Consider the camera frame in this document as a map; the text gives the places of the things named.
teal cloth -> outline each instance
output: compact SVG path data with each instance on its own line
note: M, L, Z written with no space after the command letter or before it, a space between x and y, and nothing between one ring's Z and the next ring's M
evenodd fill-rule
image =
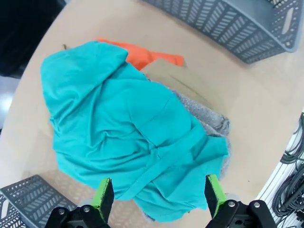
M92 41L47 57L42 89L59 169L173 221L207 207L205 176L219 176L226 140L207 136L176 95L126 63L128 52Z

gray laundry basket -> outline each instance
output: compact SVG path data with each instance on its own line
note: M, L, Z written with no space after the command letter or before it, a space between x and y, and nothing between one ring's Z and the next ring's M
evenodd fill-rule
M0 217L0 228L28 228L21 220L20 213L0 193L0 215L6 211L3 218Z
M44 228L55 207L77 207L38 175L2 188L1 193L0 209L6 199L10 202L6 217L0 217L1 228Z
M143 0L177 17L246 63L295 52L303 0Z

beige table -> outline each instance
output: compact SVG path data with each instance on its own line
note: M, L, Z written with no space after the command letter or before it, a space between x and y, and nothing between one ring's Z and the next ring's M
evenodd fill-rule
M208 38L136 0L73 0L58 16L33 55L4 124L0 187L40 174L75 203L94 193L57 170L39 69L62 44L74 47L96 37L183 55L187 67L218 90L222 112L232 122L233 157L222 184L243 202L253 200L282 156L304 105L304 46L292 55L245 65ZM207 212L197 209L171 224L148 224L133 202L116 202L110 224L204 227L208 219Z

wire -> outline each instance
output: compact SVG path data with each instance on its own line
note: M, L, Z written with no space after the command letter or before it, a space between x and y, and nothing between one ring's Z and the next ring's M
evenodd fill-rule
M279 221L278 223L276 223L276 227L279 227L278 225L279 225L281 222L284 221L283 224L282 224L282 226L281 226L281 228L284 228L284 224L285 224L287 218L288 218L288 216L285 217L284 219L282 219L281 221ZM290 226L290 227L286 227L286 228L297 228L297 226Z
M294 148L291 148L290 150L284 152L283 157L280 161L281 163L292 164L295 163L297 160L303 160L301 159L301 156L304 153L304 113L302 113L300 116L299 127L294 132L294 135L298 134L300 130L302 130L302 132L299 142Z
M297 171L290 175L277 190L272 210L280 218L279 225L293 213L304 209L304 164L297 167Z

gray fleece fabric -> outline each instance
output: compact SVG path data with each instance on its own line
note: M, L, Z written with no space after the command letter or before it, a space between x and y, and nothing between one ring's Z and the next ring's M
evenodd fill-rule
M215 137L225 137L228 147L228 157L224 160L222 164L219 177L220 179L223 178L229 166L231 157L231 145L230 140L228 138L230 132L230 120L227 117L212 111L206 106L189 99L188 97L180 94L177 91L171 91L183 103L185 108L200 121L200 123L206 130L207 135Z

